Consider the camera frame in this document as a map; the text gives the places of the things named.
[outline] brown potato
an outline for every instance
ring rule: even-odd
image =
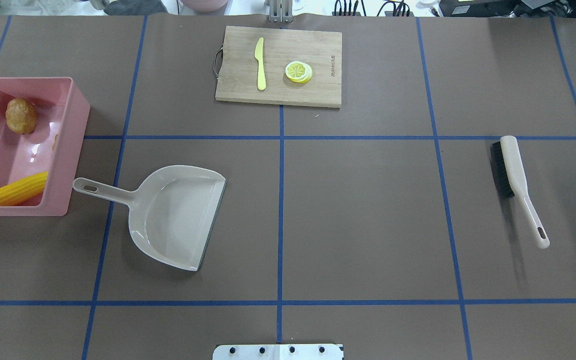
[[[30,134],[37,126],[37,110],[25,98],[13,98],[7,105],[6,125],[17,134]]]

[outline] corn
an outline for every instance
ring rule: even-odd
[[[14,207],[44,192],[48,171],[20,178],[0,187],[0,207]]]

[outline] sliced lemon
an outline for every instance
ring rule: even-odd
[[[301,61],[291,61],[286,65],[285,73],[291,82],[305,84],[313,77],[313,68]]]

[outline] yellow knife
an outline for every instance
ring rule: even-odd
[[[259,90],[266,89],[266,74],[264,73],[264,38],[259,38],[254,47],[254,58],[258,66],[256,69],[256,88]]]

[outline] pink bin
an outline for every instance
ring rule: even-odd
[[[38,120],[31,134],[6,125],[13,98],[30,101]],[[90,104],[70,77],[0,77],[0,187],[48,171],[43,194],[0,216],[62,216],[68,211]]]

